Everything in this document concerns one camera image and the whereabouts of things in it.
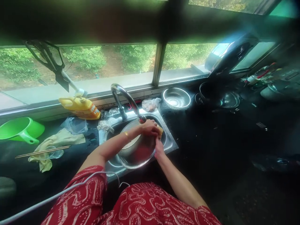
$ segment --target dish cloth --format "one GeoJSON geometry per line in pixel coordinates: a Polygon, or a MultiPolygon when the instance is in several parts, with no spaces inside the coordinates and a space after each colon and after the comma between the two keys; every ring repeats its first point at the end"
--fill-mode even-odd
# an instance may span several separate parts
{"type": "MultiPolygon", "coordinates": [[[[83,134],[73,135],[66,128],[60,130],[57,134],[54,134],[46,138],[34,152],[44,151],[50,145],[54,145],[56,148],[85,143],[85,137],[83,134]]],[[[39,154],[36,156],[30,156],[28,162],[38,162],[40,164],[40,172],[49,171],[52,167],[50,159],[45,159],[49,156],[48,153],[39,154]]]]}

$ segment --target stainless steel sink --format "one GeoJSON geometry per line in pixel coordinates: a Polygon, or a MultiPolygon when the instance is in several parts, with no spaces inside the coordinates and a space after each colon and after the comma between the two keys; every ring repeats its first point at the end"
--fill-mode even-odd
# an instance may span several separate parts
{"type": "MultiPolygon", "coordinates": [[[[159,124],[159,126],[163,128],[164,132],[161,141],[163,143],[164,151],[166,154],[178,148],[178,145],[176,144],[172,134],[170,133],[168,127],[166,126],[166,123],[164,122],[162,116],[160,115],[157,109],[154,112],[146,112],[143,109],[140,109],[139,112],[140,114],[146,116],[147,119],[154,119],[159,124]]],[[[122,120],[122,117],[119,117],[117,119],[110,119],[110,124],[115,130],[114,134],[104,134],[103,131],[99,131],[99,145],[104,143],[106,140],[112,138],[113,136],[118,135],[129,122],[133,121],[134,119],[137,119],[137,115],[134,112],[128,112],[126,113],[126,115],[127,119],[125,121],[122,120]]],[[[119,158],[117,156],[114,156],[105,164],[105,171],[114,172],[119,177],[122,177],[123,175],[131,172],[132,170],[123,167],[119,161],[119,158]]],[[[116,178],[116,175],[114,175],[113,173],[107,173],[108,182],[111,182],[116,178]]]]}

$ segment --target cable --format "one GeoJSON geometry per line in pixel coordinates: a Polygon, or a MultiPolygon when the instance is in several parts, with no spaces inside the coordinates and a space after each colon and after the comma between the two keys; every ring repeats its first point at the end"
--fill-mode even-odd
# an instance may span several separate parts
{"type": "Polygon", "coordinates": [[[11,216],[11,217],[5,219],[5,220],[0,221],[0,225],[7,225],[7,224],[10,224],[10,223],[16,221],[18,218],[20,218],[20,217],[22,217],[22,216],[24,216],[24,215],[30,213],[31,211],[33,211],[33,210],[35,210],[35,209],[37,209],[37,208],[39,208],[39,207],[41,207],[41,206],[43,206],[43,205],[45,205],[45,204],[47,204],[47,203],[49,203],[49,202],[55,200],[56,198],[60,197],[60,196],[63,195],[64,193],[66,193],[66,192],[68,192],[68,191],[70,191],[70,190],[72,190],[72,189],[74,189],[74,188],[76,188],[76,187],[78,187],[78,186],[80,186],[80,185],[86,184],[87,181],[88,181],[92,176],[94,176],[95,174],[99,174],[99,173],[113,173],[113,174],[115,174],[115,175],[117,176],[117,178],[118,178],[119,188],[121,187],[121,185],[122,185],[123,183],[124,183],[124,184],[127,184],[128,186],[130,186],[130,184],[128,184],[128,183],[126,183],[126,182],[122,182],[122,183],[120,184],[120,179],[119,179],[118,175],[117,175],[116,173],[114,173],[114,172],[104,172],[104,171],[95,172],[95,173],[93,173],[92,175],[90,175],[84,182],[75,184],[75,185],[73,185],[73,186],[67,188],[66,190],[63,190],[62,192],[60,192],[60,193],[58,193],[58,194],[56,194],[56,195],[54,195],[54,196],[52,196],[52,197],[50,197],[50,198],[48,198],[48,199],[46,199],[46,200],[40,202],[40,203],[38,203],[38,204],[35,204],[35,205],[33,205],[33,206],[31,206],[31,207],[29,207],[29,208],[27,208],[27,209],[25,209],[25,210],[23,210],[23,211],[17,213],[16,215],[13,215],[13,216],[11,216]]]}

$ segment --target metal colander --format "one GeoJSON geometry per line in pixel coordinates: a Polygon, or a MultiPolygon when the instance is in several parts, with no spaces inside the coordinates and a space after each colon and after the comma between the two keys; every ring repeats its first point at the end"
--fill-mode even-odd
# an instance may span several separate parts
{"type": "Polygon", "coordinates": [[[164,91],[163,99],[171,109],[186,109],[191,103],[191,98],[184,90],[180,88],[169,88],[164,91]]]}

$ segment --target green plastic scoop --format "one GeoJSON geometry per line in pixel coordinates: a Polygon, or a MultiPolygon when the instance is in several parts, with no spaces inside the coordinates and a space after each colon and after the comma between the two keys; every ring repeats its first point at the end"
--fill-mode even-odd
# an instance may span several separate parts
{"type": "Polygon", "coordinates": [[[36,138],[44,132],[44,125],[29,117],[10,120],[0,126],[0,140],[23,141],[28,144],[38,144],[36,138]]]}

